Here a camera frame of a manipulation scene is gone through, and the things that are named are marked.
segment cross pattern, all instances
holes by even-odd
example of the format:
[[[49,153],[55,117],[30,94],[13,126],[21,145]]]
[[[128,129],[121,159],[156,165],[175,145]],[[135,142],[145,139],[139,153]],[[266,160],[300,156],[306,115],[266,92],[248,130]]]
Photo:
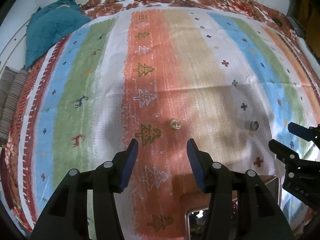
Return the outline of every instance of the cross pattern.
[[[242,103],[241,109],[243,109],[243,111],[245,111],[248,108],[247,105],[245,105],[244,103]]]
[[[224,65],[225,67],[228,67],[228,65],[230,64],[229,62],[226,62],[225,60],[221,62],[222,65]]]
[[[262,163],[263,159],[260,159],[260,157],[258,157],[257,160],[253,163],[253,165],[257,165],[258,168],[260,168]]]
[[[232,82],[232,84],[236,87],[237,84],[238,84],[238,82],[234,79],[233,82]]]

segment blue stripe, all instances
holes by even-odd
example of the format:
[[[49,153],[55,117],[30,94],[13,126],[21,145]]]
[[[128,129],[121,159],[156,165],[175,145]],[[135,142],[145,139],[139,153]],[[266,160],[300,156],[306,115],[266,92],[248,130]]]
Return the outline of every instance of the blue stripe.
[[[37,208],[40,213],[46,202],[43,198],[49,200],[54,190],[52,188],[53,179],[53,133],[54,133],[54,119],[56,117],[56,108],[61,100],[64,91],[64,86],[69,78],[72,69],[72,63],[76,58],[79,47],[86,38],[91,26],[75,31],[67,43],[65,49],[53,70],[49,86],[47,87],[44,98],[45,101],[41,104],[36,121],[35,129],[35,151],[33,155],[36,156],[36,168],[33,169],[33,180],[36,183],[37,191]]]
[[[282,144],[289,146],[290,142],[294,143],[294,149],[300,149],[300,144],[298,138],[287,130],[284,126],[284,121],[294,122],[294,114],[291,108],[291,104],[286,97],[284,86],[291,84],[282,84],[276,72],[270,66],[268,60],[259,51],[255,43],[248,37],[239,26],[232,20],[231,17],[223,16],[216,13],[208,13],[233,39],[237,44],[242,54],[248,61],[250,67],[257,76],[259,82],[261,83],[263,89],[265,90],[269,103],[272,107],[275,122],[278,126],[279,131],[277,131],[277,140]]]

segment beige stripe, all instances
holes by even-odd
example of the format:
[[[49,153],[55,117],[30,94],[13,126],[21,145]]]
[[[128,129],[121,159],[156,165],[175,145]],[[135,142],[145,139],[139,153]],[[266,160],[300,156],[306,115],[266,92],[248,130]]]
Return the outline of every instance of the beige stripe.
[[[188,80],[186,90],[187,123],[202,151],[214,161],[235,163],[246,158],[246,134],[237,129],[232,87],[223,86],[225,75],[214,54],[194,26],[187,11],[166,10],[170,38],[184,68],[181,78]]]

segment blue gripper pad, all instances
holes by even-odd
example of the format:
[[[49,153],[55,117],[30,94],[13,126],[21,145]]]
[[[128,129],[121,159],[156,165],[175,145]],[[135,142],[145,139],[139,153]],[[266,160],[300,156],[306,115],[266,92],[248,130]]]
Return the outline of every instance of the blue gripper pad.
[[[127,150],[127,160],[122,168],[120,175],[120,184],[119,188],[121,192],[128,186],[129,180],[131,177],[131,173],[136,162],[138,156],[138,141],[136,139],[132,139]]]
[[[206,191],[206,185],[204,183],[204,170],[199,161],[199,149],[195,141],[191,138],[187,142],[187,155],[189,158],[190,166],[192,169],[193,176],[195,177],[197,187],[202,192]]]
[[[301,125],[298,125],[294,122],[291,122],[288,124],[288,130],[290,133],[306,140],[306,141],[312,141],[315,139],[315,135],[311,129],[305,128]]]

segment green stripe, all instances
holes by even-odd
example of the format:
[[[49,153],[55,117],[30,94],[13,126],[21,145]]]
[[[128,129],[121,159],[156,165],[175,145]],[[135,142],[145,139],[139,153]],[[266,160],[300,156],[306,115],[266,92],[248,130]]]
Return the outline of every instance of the green stripe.
[[[95,69],[108,42],[109,34],[116,23],[115,19],[93,24],[79,47],[66,81],[64,91],[57,106],[53,135],[53,188],[56,188],[65,174],[72,168],[88,170],[89,156],[92,154],[92,113],[95,101]],[[75,108],[75,101],[82,96],[83,106]],[[85,140],[79,140],[79,146],[73,148],[72,137],[79,134]]]
[[[304,119],[304,109],[302,108],[299,96],[295,88],[291,85],[292,82],[290,81],[290,78],[288,77],[286,71],[284,70],[283,66],[277,59],[276,55],[272,52],[272,50],[267,46],[264,41],[258,36],[257,32],[253,30],[244,20],[237,19],[237,18],[231,18],[238,26],[239,28],[248,36],[250,39],[254,42],[254,44],[257,46],[259,51],[264,55],[266,60],[269,62],[270,66],[272,67],[273,71],[278,76],[279,80],[282,83],[282,86],[284,87],[284,91],[286,94],[286,97],[288,98],[293,114],[295,117],[294,122],[304,126],[305,125],[305,119]],[[305,140],[302,140],[299,138],[299,142],[301,143],[301,152],[306,152],[307,148],[307,142]]]

